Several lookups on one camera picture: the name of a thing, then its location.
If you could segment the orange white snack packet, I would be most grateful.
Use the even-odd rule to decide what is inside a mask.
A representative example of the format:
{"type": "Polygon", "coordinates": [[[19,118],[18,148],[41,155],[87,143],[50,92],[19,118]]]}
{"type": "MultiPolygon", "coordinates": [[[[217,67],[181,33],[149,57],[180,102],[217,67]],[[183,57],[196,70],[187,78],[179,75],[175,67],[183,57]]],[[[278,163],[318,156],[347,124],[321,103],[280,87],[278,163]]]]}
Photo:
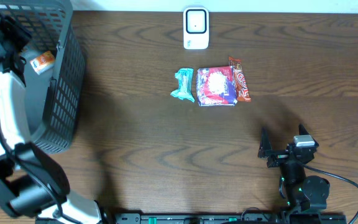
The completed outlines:
{"type": "Polygon", "coordinates": [[[43,72],[54,67],[55,57],[51,51],[47,51],[31,60],[30,65],[36,74],[41,75],[43,72]]]}

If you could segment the orange chocolate bar wrapper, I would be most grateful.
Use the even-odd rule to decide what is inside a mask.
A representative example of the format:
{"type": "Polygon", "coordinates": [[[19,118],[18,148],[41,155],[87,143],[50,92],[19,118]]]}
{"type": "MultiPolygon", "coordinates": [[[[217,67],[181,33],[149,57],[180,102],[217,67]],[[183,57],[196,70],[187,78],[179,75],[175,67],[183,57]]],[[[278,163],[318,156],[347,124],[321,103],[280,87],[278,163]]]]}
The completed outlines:
{"type": "Polygon", "coordinates": [[[246,77],[242,69],[241,60],[234,57],[228,57],[228,59],[229,59],[229,65],[233,69],[234,81],[236,84],[237,100],[244,101],[244,102],[251,102],[251,97],[249,94],[246,77]]]}

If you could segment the pink purple snack packet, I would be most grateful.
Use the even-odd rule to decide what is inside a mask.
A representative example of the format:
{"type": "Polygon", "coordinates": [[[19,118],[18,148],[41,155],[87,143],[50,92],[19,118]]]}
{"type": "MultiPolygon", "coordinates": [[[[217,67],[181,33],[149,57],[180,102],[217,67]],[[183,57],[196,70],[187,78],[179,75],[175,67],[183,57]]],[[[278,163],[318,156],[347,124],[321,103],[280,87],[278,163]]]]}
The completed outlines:
{"type": "Polygon", "coordinates": [[[232,67],[199,68],[196,95],[200,106],[234,106],[237,95],[232,67]]]}

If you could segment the teal snack wrapper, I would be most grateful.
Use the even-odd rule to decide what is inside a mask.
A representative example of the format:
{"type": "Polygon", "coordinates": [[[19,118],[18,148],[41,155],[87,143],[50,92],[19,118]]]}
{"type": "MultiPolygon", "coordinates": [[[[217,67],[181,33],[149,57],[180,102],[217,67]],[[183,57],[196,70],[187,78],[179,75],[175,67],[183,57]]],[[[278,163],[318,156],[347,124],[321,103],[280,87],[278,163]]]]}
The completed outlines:
{"type": "Polygon", "coordinates": [[[178,80],[178,88],[171,92],[171,96],[180,100],[195,102],[191,92],[193,72],[194,70],[192,68],[181,68],[176,72],[175,78],[178,80]]]}

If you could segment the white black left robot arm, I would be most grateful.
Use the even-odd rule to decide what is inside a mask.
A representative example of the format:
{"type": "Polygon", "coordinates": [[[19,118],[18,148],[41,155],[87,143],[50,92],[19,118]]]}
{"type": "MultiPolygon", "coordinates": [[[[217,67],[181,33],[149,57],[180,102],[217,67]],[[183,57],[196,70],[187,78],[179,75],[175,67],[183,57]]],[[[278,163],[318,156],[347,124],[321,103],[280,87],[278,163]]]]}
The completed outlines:
{"type": "Polygon", "coordinates": [[[71,191],[62,167],[31,140],[25,112],[30,33],[0,12],[0,208],[37,223],[107,223],[98,203],[71,191]]]}

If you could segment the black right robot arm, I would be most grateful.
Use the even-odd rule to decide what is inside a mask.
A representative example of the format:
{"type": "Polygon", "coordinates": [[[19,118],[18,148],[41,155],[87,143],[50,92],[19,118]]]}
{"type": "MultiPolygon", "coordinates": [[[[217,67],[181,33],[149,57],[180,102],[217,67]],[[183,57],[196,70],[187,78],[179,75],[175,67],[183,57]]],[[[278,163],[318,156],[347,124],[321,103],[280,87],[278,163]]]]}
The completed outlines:
{"type": "Polygon", "coordinates": [[[280,169],[279,192],[287,199],[289,207],[301,212],[314,212],[327,208],[330,183],[317,175],[307,176],[305,165],[314,159],[318,142],[303,125],[285,149],[274,150],[264,128],[261,134],[258,157],[267,160],[267,167],[280,169]]]}

